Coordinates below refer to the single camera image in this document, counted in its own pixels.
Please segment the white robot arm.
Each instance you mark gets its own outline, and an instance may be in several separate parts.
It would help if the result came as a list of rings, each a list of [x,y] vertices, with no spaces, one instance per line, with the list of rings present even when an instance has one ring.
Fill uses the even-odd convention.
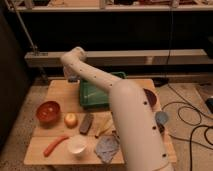
[[[90,66],[85,60],[81,47],[60,58],[68,79],[78,75],[109,94],[127,171],[174,171],[144,90],[136,82]]]

